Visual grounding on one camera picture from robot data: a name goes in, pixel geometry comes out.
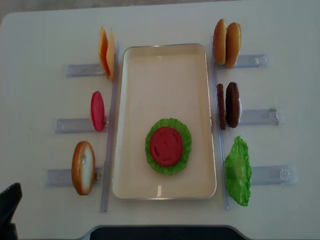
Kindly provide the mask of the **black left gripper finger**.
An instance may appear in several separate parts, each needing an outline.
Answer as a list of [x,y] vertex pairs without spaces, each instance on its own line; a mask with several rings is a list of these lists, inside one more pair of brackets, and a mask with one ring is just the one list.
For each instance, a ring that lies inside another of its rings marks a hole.
[[21,184],[16,182],[0,194],[0,239],[17,240],[16,225],[12,218],[22,198]]

